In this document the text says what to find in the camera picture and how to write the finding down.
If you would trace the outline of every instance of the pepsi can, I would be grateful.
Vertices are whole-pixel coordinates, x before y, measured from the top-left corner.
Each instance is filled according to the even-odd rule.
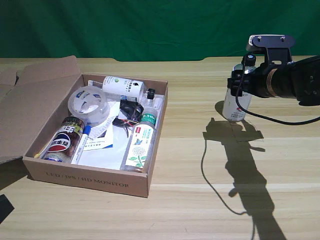
[[[43,159],[71,163],[84,128],[85,123],[81,119],[75,116],[66,117]]]

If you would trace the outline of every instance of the cylindrical bottle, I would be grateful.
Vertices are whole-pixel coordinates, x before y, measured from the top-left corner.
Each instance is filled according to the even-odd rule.
[[[153,108],[154,92],[147,94],[140,123],[134,126],[125,150],[120,170],[146,173],[151,158],[151,149],[156,134],[158,111]]]
[[[142,81],[106,76],[102,90],[109,94],[119,95],[121,100],[141,103],[147,88]]]
[[[241,64],[237,64],[233,67],[232,71],[242,70],[244,61],[245,61],[244,74],[248,74],[256,69],[255,67],[256,56],[252,54],[249,54],[246,56],[242,58]],[[249,107],[251,98],[252,98],[252,95],[250,93],[242,92],[242,96],[239,96],[238,100],[240,105],[247,110]],[[231,90],[229,88],[226,90],[222,115],[230,122],[242,121],[246,116],[246,113],[238,107],[236,103],[236,97],[231,95]]]
[[[71,163],[84,128],[85,124],[81,119],[74,116],[66,117],[43,159]]]

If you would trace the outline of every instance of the cardboard box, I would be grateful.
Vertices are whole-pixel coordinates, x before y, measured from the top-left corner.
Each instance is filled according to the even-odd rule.
[[[0,162],[23,157],[36,181],[147,197],[168,99],[168,82],[137,79],[164,95],[152,158],[147,173],[111,170],[33,158],[70,115],[69,96],[88,80],[105,75],[81,74],[74,56],[27,66],[16,82],[16,71],[0,73]]]

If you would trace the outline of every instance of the wooden table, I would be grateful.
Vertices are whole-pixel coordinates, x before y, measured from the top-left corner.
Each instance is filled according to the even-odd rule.
[[[43,60],[0,59],[0,71]],[[80,58],[83,73],[168,80],[150,195],[33,181],[20,161],[2,164],[0,193],[15,210],[0,225],[0,239],[319,240],[320,122],[286,126],[247,115],[244,123],[228,123],[221,116],[226,79],[240,61]],[[317,117],[319,109],[283,98],[253,97],[250,105],[253,112],[292,122]],[[202,159],[228,207],[247,213],[226,208],[204,180]]]

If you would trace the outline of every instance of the white plastic bottle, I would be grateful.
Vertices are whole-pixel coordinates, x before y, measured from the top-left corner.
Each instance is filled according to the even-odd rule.
[[[140,123],[132,130],[120,170],[140,173],[148,171],[158,116],[158,111],[153,107],[154,94],[154,91],[150,93],[148,90]]]
[[[102,90],[105,93],[118,95],[121,100],[141,103],[146,96],[147,87],[142,81],[106,76],[103,81]]]
[[[240,64],[237,64],[233,67],[232,71],[235,70],[242,70],[243,69],[243,63],[245,60],[245,67],[244,67],[244,74],[248,74],[256,69],[256,56],[249,54],[242,58],[242,61]],[[250,101],[251,101],[252,95],[247,92],[242,92],[242,96],[238,97],[240,105],[244,109],[248,109]],[[236,103],[236,97],[231,95],[231,90],[228,88],[226,90],[224,103],[223,103],[223,110],[222,115],[230,122],[239,122],[245,119],[246,113],[242,111],[237,103]]]

